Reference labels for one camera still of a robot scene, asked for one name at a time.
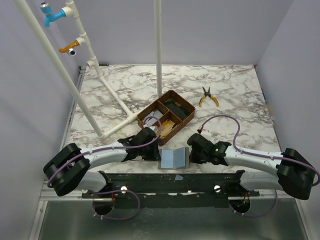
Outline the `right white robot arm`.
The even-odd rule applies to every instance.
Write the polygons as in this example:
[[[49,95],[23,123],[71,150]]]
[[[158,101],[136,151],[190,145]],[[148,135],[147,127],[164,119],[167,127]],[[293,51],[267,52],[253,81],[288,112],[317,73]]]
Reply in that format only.
[[[246,190],[280,190],[300,200],[310,197],[316,174],[313,166],[295,149],[263,152],[236,148],[229,142],[212,143],[199,133],[193,134],[187,144],[191,147],[192,163],[255,169],[256,172],[244,172],[240,177],[240,185]]]

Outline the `grey card holder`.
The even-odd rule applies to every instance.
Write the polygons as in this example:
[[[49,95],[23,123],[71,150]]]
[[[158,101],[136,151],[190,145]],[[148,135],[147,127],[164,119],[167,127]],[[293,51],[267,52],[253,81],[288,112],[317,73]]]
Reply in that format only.
[[[177,149],[160,149],[160,162],[158,168],[162,170],[187,169],[190,163],[190,152],[188,147]]]

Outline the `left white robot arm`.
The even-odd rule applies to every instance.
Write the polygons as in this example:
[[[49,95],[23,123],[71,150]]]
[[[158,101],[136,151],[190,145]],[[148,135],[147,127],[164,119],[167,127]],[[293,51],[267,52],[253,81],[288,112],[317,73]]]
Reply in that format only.
[[[89,170],[110,163],[133,161],[138,157],[145,161],[159,161],[157,130],[156,126],[146,126],[136,135],[101,147],[80,148],[69,143],[43,167],[48,178],[47,186],[59,197],[76,189],[100,192],[111,181],[101,171]]]

